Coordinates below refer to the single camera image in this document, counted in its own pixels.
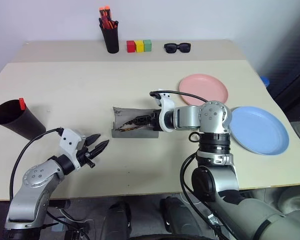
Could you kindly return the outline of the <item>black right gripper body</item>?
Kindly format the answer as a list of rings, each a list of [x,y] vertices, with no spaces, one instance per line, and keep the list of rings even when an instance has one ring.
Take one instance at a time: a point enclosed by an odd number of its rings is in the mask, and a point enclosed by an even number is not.
[[[159,123],[160,113],[161,113],[160,109],[155,109],[150,114],[150,125],[152,126],[153,131],[163,131]]]

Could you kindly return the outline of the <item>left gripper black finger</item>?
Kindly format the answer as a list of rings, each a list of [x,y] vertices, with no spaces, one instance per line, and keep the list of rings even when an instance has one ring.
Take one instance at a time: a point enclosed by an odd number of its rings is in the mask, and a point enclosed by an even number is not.
[[[89,158],[95,158],[100,153],[103,152],[103,150],[107,147],[109,144],[109,140],[105,140],[100,142],[98,145],[95,146],[95,148],[89,152]]]
[[[101,136],[100,133],[96,133],[96,134],[92,134],[88,137],[85,138],[85,142],[84,142],[84,146],[85,147],[89,147],[90,145],[92,145],[94,142],[97,141],[97,139]]]

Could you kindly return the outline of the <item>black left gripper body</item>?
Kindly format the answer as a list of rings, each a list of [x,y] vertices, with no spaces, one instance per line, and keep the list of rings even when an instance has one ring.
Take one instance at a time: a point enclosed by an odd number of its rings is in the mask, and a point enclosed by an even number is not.
[[[90,168],[94,168],[96,164],[92,162],[92,159],[96,157],[96,149],[89,151],[89,144],[86,143],[86,140],[83,141],[83,144],[78,148],[76,152],[76,159],[79,162],[80,167],[88,165]]]

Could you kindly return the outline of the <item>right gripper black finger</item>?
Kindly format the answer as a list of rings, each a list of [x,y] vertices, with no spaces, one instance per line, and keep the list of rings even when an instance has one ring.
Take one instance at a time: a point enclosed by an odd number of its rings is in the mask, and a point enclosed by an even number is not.
[[[141,124],[141,123],[137,123],[137,124],[133,124],[133,126],[131,127],[131,130],[136,130],[136,129],[152,129],[153,125],[151,123],[147,123],[147,124]]]
[[[152,121],[151,115],[137,116],[132,120],[133,123],[150,123],[151,121]]]

